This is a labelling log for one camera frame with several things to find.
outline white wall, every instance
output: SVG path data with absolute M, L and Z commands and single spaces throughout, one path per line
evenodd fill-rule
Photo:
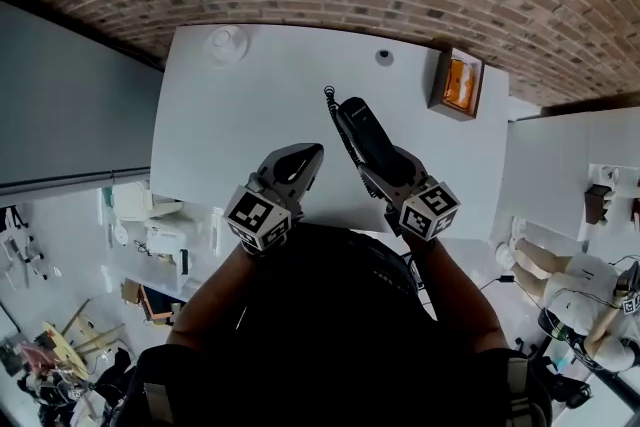
M 0 306 L 0 340 L 13 336 L 17 333 L 18 328 L 15 326 L 9 315 L 7 315 L 4 308 Z
M 509 97 L 509 108 L 507 110 L 507 116 L 511 121 L 517 121 L 523 118 L 533 118 L 540 114 L 542 107 L 534 105 L 515 96 Z
M 0 184 L 149 167 L 162 73 L 0 2 Z
M 640 107 L 590 114 L 592 164 L 640 167 Z
M 509 124 L 500 209 L 577 239 L 588 182 L 586 114 Z

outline black shirt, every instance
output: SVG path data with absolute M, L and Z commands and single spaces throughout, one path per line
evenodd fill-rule
M 301 224 L 268 259 L 232 336 L 206 355 L 171 345 L 141 355 L 117 425 L 148 420 L 144 383 L 165 387 L 176 425 L 363 417 L 505 424 L 506 362 L 522 355 L 472 354 L 424 310 L 389 248 Z

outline cable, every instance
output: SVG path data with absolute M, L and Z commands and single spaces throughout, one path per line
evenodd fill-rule
M 544 309 L 542 310 L 542 311 L 544 311 L 544 313 L 545 313 L 545 315 L 546 315 L 546 317 L 547 317 L 547 320 L 549 321 L 549 324 L 550 324 L 550 325 L 552 325 L 552 326 L 554 325 L 554 323 L 551 321 L 551 317 L 549 317 L 549 307 L 551 306 L 551 303 L 552 303 L 552 302 L 553 302 L 553 301 L 554 301 L 554 300 L 555 300 L 555 299 L 556 299 L 556 298 L 557 298 L 557 297 L 558 297 L 562 292 L 572 292 L 572 293 L 575 293 L 575 294 L 580 294 L 580 295 L 583 295 L 583 296 L 585 296 L 585 297 L 588 297 L 588 298 L 590 298 L 590 299 L 592 299 L 592 300 L 596 301 L 596 302 L 597 302 L 597 303 L 599 303 L 599 304 L 603 304 L 603 305 L 605 305 L 605 306 L 609 306 L 610 308 L 614 308 L 614 309 L 616 309 L 616 310 L 621 310 L 621 309 L 622 309 L 621 307 L 616 306 L 615 304 L 612 304 L 612 303 L 610 303 L 609 301 L 605 301 L 605 300 L 603 300 L 603 299 L 600 299 L 599 297 L 597 297 L 597 296 L 596 296 L 596 295 L 594 295 L 594 294 L 589 294 L 589 293 L 587 293 L 587 292 L 582 292 L 582 291 L 580 291 L 580 290 L 571 290 L 571 289 L 569 289 L 569 288 L 561 288 L 560 290 L 558 290 L 555 294 L 553 294 L 553 295 L 551 296 L 551 298 L 549 299 L 549 302 L 547 303 L 547 307 L 546 307 L 546 308 L 544 308 Z M 580 360 L 580 362 L 581 362 L 585 367 L 587 367 L 587 369 L 589 369 L 589 370 L 597 370 L 597 369 L 601 368 L 601 367 L 600 367 L 600 365 L 598 365 L 595 361 L 591 360 L 591 358 L 587 359 L 587 358 L 588 358 L 588 355 L 587 355 L 587 356 L 585 356 L 585 355 L 583 355 L 579 350 L 576 350 L 576 347 L 575 347 L 575 346 L 573 346 L 573 345 L 571 345 L 571 342 L 569 341 L 569 339 L 568 339 L 568 338 L 567 338 L 567 337 L 566 337 L 566 336 L 565 336 L 561 331 L 559 331 L 559 330 L 558 330 L 558 331 L 557 331 L 557 335 L 558 335 L 558 336 L 557 336 L 556 338 L 557 338 L 558 340 L 560 340 L 560 341 L 566 342 L 566 344 L 567 344 L 569 347 L 571 347 L 571 349 L 573 350 L 573 353 L 574 353 L 574 355 L 576 356 L 576 358 L 577 358 L 578 360 Z
M 518 283 L 517 281 L 514 281 L 514 283 L 516 285 L 518 285 L 520 288 L 522 288 L 522 285 L 520 283 Z M 533 301 L 533 304 L 535 304 L 540 311 L 544 311 L 544 308 L 538 304 L 538 301 L 536 301 L 533 297 L 531 297 L 531 294 L 529 294 L 529 292 L 527 292 L 524 288 L 522 288 L 522 291 L 525 294 L 527 294 L 527 296 L 529 296 L 529 299 L 531 299 Z
M 356 149 L 353 147 L 353 144 L 351 144 L 351 141 L 347 137 L 347 134 L 344 133 L 344 130 L 338 123 L 338 107 L 340 105 L 335 101 L 335 98 L 334 98 L 335 93 L 336 93 L 336 90 L 332 86 L 327 86 L 324 88 L 324 95 L 327 97 L 327 107 L 329 108 L 329 114 L 331 116 L 331 119 L 333 120 L 333 124 L 336 126 L 336 130 L 338 130 L 338 134 L 340 134 L 340 139 L 342 139 L 342 144 L 344 144 L 344 147 L 347 150 L 349 157 L 351 157 L 351 160 L 353 161 L 353 163 L 356 165 L 356 168 L 357 168 L 360 164 L 364 164 L 364 162 L 360 160 L 360 157 L 356 152 Z M 367 184 L 367 182 L 364 181 L 364 179 L 362 179 L 362 183 L 367 189 L 369 196 L 371 196 L 372 198 L 378 197 L 378 193 L 374 191 L 371 187 L 369 187 L 369 185 Z
M 146 253 L 147 256 L 153 256 L 151 251 L 147 249 L 147 245 L 144 242 L 140 242 L 139 240 L 134 240 L 133 243 L 138 248 L 138 253 Z
M 93 364 L 93 370 L 91 372 L 89 372 L 89 369 L 87 369 L 87 374 L 93 375 L 93 374 L 96 373 L 96 370 L 98 369 L 98 359 L 100 358 L 100 356 L 102 356 L 102 353 L 100 353 L 100 354 L 98 354 L 96 356 L 96 360 L 95 360 L 95 362 Z
M 114 48 L 114 49 L 116 49 L 116 50 L 122 50 L 122 52 L 126 52 L 126 53 L 127 53 L 127 57 L 131 57 L 131 55 L 130 55 L 130 54 L 140 56 L 140 57 L 142 57 L 145 61 L 147 61 L 149 64 L 151 64 L 151 66 L 153 66 L 156 70 L 163 71 L 163 70 L 162 70 L 162 68 L 158 65 L 158 62 L 154 62 L 152 59 L 149 59 L 149 57 L 147 57 L 147 56 L 146 56 L 146 55 L 144 55 L 144 54 L 141 54 L 140 52 L 135 52 L 134 50 L 130 50 L 130 49 L 125 48 L 125 47 L 117 47 L 117 46 L 114 46 L 114 47 L 112 47 L 112 48 Z
M 491 281 L 489 281 L 489 283 L 487 283 L 486 285 L 481 286 L 478 290 L 480 290 L 481 292 L 487 288 L 489 285 L 491 285 L 491 283 L 494 283 L 496 281 L 500 281 L 500 278 L 502 278 L 503 276 L 498 276 L 497 278 L 493 278 Z M 422 306 L 426 306 L 427 304 L 431 304 L 431 301 L 428 301 L 426 303 L 420 303 L 422 304 Z
M 627 258 L 633 258 L 634 260 L 640 261 L 640 255 L 627 255 L 627 256 L 623 256 L 622 258 L 620 258 L 620 260 L 618 260 L 615 263 L 609 263 L 609 265 L 615 267 L 616 265 L 618 265 L 620 262 L 626 260 Z

